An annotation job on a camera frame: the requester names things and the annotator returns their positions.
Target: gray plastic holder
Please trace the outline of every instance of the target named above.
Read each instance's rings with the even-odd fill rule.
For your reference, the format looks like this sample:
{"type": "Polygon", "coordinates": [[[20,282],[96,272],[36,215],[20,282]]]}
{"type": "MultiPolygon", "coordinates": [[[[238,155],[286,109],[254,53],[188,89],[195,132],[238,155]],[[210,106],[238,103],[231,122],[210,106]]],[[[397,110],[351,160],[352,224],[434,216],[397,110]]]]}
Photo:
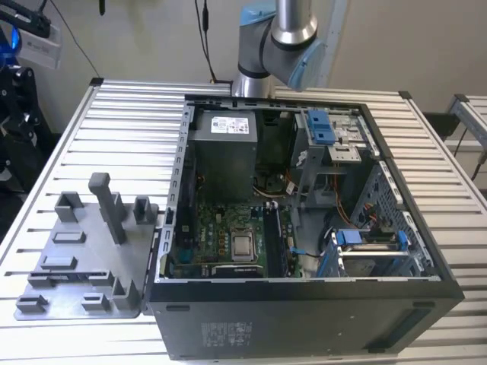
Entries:
{"type": "Polygon", "coordinates": [[[107,196],[112,205],[105,209],[82,204],[76,192],[61,194],[55,207],[59,219],[27,277],[15,318],[133,318],[141,312],[158,206],[146,196],[123,204],[110,190],[103,203],[107,196]],[[123,243],[114,241],[110,220],[119,222],[123,243]]]}

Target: aluminum table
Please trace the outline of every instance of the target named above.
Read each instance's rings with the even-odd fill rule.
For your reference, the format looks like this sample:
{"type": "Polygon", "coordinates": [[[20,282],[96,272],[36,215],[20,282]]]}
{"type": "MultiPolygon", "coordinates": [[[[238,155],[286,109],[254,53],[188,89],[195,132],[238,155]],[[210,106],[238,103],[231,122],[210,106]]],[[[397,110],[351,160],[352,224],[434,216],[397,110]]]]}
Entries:
{"type": "MultiPolygon", "coordinates": [[[[83,202],[94,202],[88,179],[94,171],[106,171],[112,178],[110,188],[120,192],[124,201],[133,201],[137,194],[149,195],[164,210],[184,94],[228,93],[228,86],[220,84],[105,80],[88,88],[0,245],[0,360],[49,365],[170,363],[154,317],[18,322],[13,317],[15,300],[24,292],[27,273],[37,263],[56,221],[53,206],[61,191],[78,190],[83,202]]],[[[276,91],[280,99],[368,105],[466,299],[398,357],[232,362],[487,363],[487,203],[416,104],[401,95],[330,89],[299,94],[284,88],[276,91]]]]}

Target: black cable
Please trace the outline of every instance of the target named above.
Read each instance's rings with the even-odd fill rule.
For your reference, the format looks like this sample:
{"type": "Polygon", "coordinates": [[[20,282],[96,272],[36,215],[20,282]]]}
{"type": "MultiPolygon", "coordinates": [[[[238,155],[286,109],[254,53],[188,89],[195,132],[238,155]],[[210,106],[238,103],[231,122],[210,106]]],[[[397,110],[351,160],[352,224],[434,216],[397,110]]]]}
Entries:
{"type": "Polygon", "coordinates": [[[43,2],[39,5],[39,10],[41,13],[44,11],[44,8],[46,7],[47,0],[43,0],[43,2]]]}
{"type": "Polygon", "coordinates": [[[321,256],[320,255],[311,255],[310,253],[305,253],[306,256],[313,257],[314,259],[319,259],[321,256]]]}
{"type": "Polygon", "coordinates": [[[465,135],[466,135],[466,127],[465,127],[465,130],[463,131],[462,136],[460,137],[460,140],[458,141],[457,148],[455,148],[454,157],[456,157],[457,152],[458,152],[458,148],[460,148],[460,145],[462,144],[462,141],[463,141],[463,137],[465,137],[465,135]]]}
{"type": "Polygon", "coordinates": [[[196,17],[198,19],[198,31],[199,31],[199,38],[201,40],[201,47],[203,48],[203,54],[205,55],[206,62],[208,63],[208,68],[210,70],[210,74],[212,75],[212,81],[216,82],[216,76],[215,76],[215,73],[213,72],[212,64],[211,64],[210,59],[208,57],[208,53],[205,50],[205,43],[203,42],[203,33],[201,30],[201,19],[199,17],[198,0],[195,0],[195,8],[196,8],[196,17]]]}
{"type": "Polygon", "coordinates": [[[477,177],[477,174],[479,173],[479,170],[480,170],[480,167],[482,165],[480,163],[477,164],[477,167],[475,168],[475,171],[473,171],[473,175],[472,175],[472,181],[475,180],[475,178],[477,177]]]}
{"type": "Polygon", "coordinates": [[[321,229],[320,235],[318,236],[318,252],[323,252],[325,250],[325,246],[327,244],[326,238],[328,236],[328,235],[325,236],[325,233],[329,229],[329,225],[333,219],[333,215],[335,215],[335,208],[329,209],[328,212],[323,217],[323,228],[321,229]]]}
{"type": "Polygon", "coordinates": [[[90,62],[90,65],[93,68],[93,71],[95,72],[95,74],[97,74],[97,76],[100,77],[100,74],[98,73],[97,69],[94,67],[93,62],[90,60],[90,58],[88,57],[88,55],[84,52],[84,50],[81,48],[81,46],[79,45],[78,41],[76,40],[75,35],[71,31],[71,28],[69,27],[69,25],[66,22],[65,18],[62,16],[61,11],[59,11],[58,7],[56,6],[56,4],[54,3],[53,0],[50,0],[50,1],[51,1],[51,4],[53,4],[53,7],[55,8],[55,10],[58,12],[59,16],[61,17],[62,22],[64,23],[64,25],[66,26],[66,28],[68,28],[68,31],[71,34],[71,37],[73,38],[73,40],[75,41],[76,46],[78,46],[79,50],[81,51],[81,53],[83,53],[83,56],[87,59],[87,61],[90,62]]]}

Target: cable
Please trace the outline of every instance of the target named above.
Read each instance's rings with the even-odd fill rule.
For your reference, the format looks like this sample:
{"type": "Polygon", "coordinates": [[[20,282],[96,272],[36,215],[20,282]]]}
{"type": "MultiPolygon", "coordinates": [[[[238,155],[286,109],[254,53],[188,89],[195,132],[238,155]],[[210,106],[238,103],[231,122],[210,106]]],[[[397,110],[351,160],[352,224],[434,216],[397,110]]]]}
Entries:
{"type": "Polygon", "coordinates": [[[210,62],[210,58],[208,57],[208,52],[205,49],[205,43],[203,42],[203,33],[201,30],[201,18],[199,17],[199,6],[198,6],[198,0],[195,0],[195,8],[196,8],[196,17],[198,18],[198,31],[199,31],[199,38],[201,40],[201,47],[203,48],[203,54],[205,55],[206,62],[208,63],[208,68],[210,70],[210,74],[212,75],[212,81],[216,82],[216,76],[215,73],[213,72],[212,68],[212,63],[210,62]]]}
{"type": "Polygon", "coordinates": [[[463,131],[462,136],[460,137],[460,140],[458,141],[457,148],[455,148],[454,157],[456,157],[457,152],[458,152],[458,148],[460,148],[460,145],[462,144],[462,141],[463,141],[463,137],[465,137],[465,135],[466,135],[466,127],[465,127],[465,130],[463,131]]]}
{"type": "Polygon", "coordinates": [[[336,175],[335,177],[335,185],[333,189],[335,190],[335,195],[336,195],[336,210],[340,214],[340,217],[347,223],[349,226],[353,228],[357,228],[350,220],[347,214],[345,213],[345,209],[343,209],[342,202],[340,201],[339,193],[338,193],[338,183],[336,181],[336,175]]]}
{"type": "Polygon", "coordinates": [[[40,3],[38,11],[41,13],[44,11],[44,8],[46,7],[47,0],[43,0],[43,2],[40,3]]]}
{"type": "Polygon", "coordinates": [[[263,196],[264,198],[282,198],[283,196],[285,196],[285,194],[275,195],[275,194],[269,194],[267,192],[262,192],[255,185],[253,185],[252,187],[253,190],[257,192],[257,194],[263,196]]]}
{"type": "Polygon", "coordinates": [[[100,77],[100,74],[98,73],[97,69],[94,67],[93,62],[90,60],[90,58],[88,57],[88,55],[84,52],[84,50],[81,48],[81,46],[79,45],[78,41],[76,40],[75,35],[71,31],[71,28],[69,27],[68,23],[66,22],[66,19],[62,16],[61,11],[59,11],[58,7],[56,6],[56,4],[54,3],[53,0],[50,0],[50,1],[51,1],[51,4],[53,4],[53,7],[55,8],[55,10],[59,14],[59,16],[61,17],[62,22],[64,23],[64,25],[66,26],[66,28],[68,28],[68,31],[71,34],[71,37],[73,38],[73,40],[75,41],[76,46],[78,46],[79,50],[81,51],[81,53],[83,53],[83,56],[87,59],[87,61],[90,62],[90,65],[93,68],[94,73],[97,74],[98,77],[100,77]]]}
{"type": "Polygon", "coordinates": [[[482,165],[480,163],[477,164],[477,167],[475,168],[475,171],[473,171],[473,175],[472,175],[472,181],[475,180],[475,178],[477,177],[477,174],[479,173],[479,170],[480,170],[480,167],[482,165]]]}

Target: metal frame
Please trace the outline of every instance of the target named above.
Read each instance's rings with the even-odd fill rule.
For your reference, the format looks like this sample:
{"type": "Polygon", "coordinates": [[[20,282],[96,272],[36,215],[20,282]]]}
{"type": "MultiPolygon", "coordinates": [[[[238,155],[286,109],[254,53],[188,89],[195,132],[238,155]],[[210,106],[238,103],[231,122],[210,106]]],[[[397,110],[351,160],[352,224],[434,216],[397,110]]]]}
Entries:
{"type": "MultiPolygon", "coordinates": [[[[23,273],[37,262],[38,250],[47,239],[44,230],[54,225],[51,210],[57,199],[56,192],[66,186],[77,189],[78,179],[86,179],[85,176],[93,170],[93,165],[87,163],[99,160],[107,164],[113,183],[120,187],[118,190],[123,197],[133,196],[135,190],[143,191],[152,202],[165,206],[167,193],[156,189],[153,183],[163,185],[170,179],[170,171],[167,172],[161,158],[170,143],[164,142],[169,142],[175,123],[181,117],[183,95],[194,93],[225,95],[229,90],[227,85],[220,84],[128,81],[104,81],[101,86],[89,88],[53,157],[0,245],[1,359],[30,359],[26,362],[34,364],[50,359],[47,361],[51,364],[61,364],[66,361],[86,363],[93,356],[103,355],[97,358],[97,363],[131,359],[151,365],[169,361],[151,316],[109,322],[18,322],[12,313],[14,298],[22,293],[26,284],[27,276],[23,273]],[[136,161],[139,166],[131,169],[123,166],[133,165],[136,161]],[[69,341],[53,347],[53,337],[69,338],[69,341]]],[[[459,172],[451,155],[438,147],[444,148],[444,145],[434,131],[428,129],[421,113],[397,92],[313,89],[296,94],[278,87],[276,93],[281,99],[335,100],[368,105],[412,197],[466,296],[465,301],[398,356],[343,360],[332,357],[333,363],[422,365],[434,361],[440,365],[484,364],[487,361],[485,205],[467,184],[465,174],[459,172]],[[451,196],[447,190],[450,186],[463,189],[462,199],[451,196]]],[[[326,360],[329,357],[268,359],[266,362],[309,364],[326,360]]]]}

